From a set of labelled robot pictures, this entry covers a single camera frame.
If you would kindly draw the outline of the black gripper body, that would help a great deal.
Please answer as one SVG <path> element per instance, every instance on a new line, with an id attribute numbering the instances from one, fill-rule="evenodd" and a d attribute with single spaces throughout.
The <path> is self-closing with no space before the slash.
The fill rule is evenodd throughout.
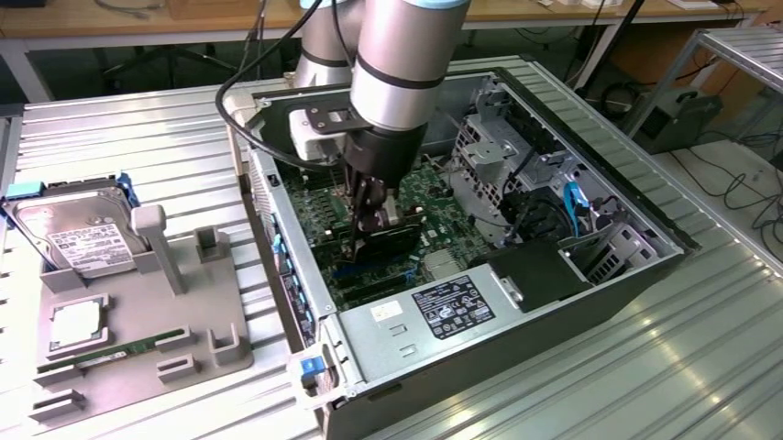
<path id="1" fill-rule="evenodd" d="M 374 178 L 383 186 L 398 188 L 411 171 L 427 132 L 423 124 L 410 130 L 396 131 L 371 126 L 351 131 L 344 152 L 347 184 L 359 191 L 362 181 Z"/>

